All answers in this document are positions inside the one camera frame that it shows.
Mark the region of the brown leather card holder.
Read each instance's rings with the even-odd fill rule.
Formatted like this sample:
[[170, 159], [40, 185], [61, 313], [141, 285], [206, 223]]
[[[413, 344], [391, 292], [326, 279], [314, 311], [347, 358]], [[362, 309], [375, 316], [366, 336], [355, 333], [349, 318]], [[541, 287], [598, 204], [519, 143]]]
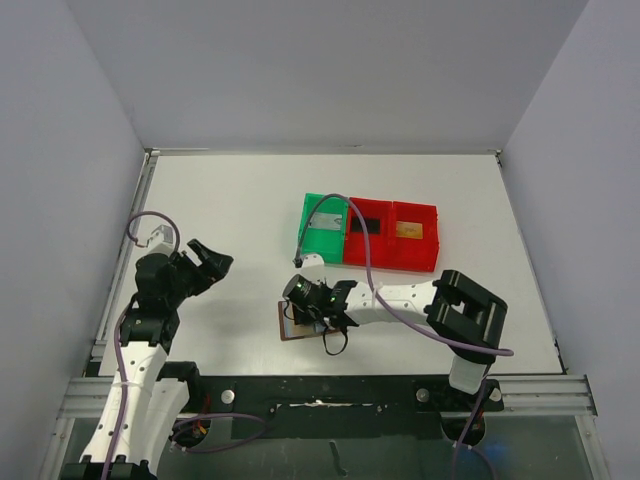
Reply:
[[304, 324], [296, 308], [287, 300], [278, 303], [278, 325], [282, 341], [318, 337], [325, 328], [321, 322]]

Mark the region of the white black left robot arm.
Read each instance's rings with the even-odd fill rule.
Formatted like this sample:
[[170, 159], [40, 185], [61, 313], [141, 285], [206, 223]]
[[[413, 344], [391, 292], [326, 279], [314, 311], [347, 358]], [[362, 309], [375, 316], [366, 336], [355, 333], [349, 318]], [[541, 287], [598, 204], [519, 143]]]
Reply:
[[136, 291], [114, 329], [116, 372], [98, 425], [64, 479], [154, 479], [178, 415], [198, 412], [205, 393], [197, 365], [169, 360], [178, 309], [221, 281], [233, 263], [200, 241], [188, 253], [154, 248], [136, 262]]

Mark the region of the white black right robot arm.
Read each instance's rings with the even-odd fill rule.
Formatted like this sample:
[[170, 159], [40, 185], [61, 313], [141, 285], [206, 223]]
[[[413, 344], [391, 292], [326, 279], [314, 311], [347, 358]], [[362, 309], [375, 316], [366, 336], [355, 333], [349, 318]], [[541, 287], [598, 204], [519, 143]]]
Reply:
[[376, 322], [400, 323], [448, 346], [454, 353], [449, 385], [469, 395], [479, 392], [499, 356], [512, 356], [500, 340], [507, 303], [457, 270], [432, 282], [371, 287], [341, 280], [330, 286], [294, 275], [283, 290], [294, 320], [324, 333]]

